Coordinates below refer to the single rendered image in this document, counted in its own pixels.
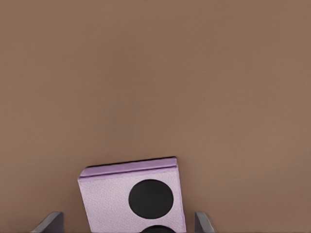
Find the pale lilac phone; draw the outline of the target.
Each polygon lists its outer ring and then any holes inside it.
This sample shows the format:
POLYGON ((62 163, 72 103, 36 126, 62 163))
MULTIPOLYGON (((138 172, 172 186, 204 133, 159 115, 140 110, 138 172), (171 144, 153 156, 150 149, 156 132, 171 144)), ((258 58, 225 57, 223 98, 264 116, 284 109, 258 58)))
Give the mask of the pale lilac phone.
POLYGON ((78 178, 92 233, 185 233, 176 157, 86 167, 78 178))

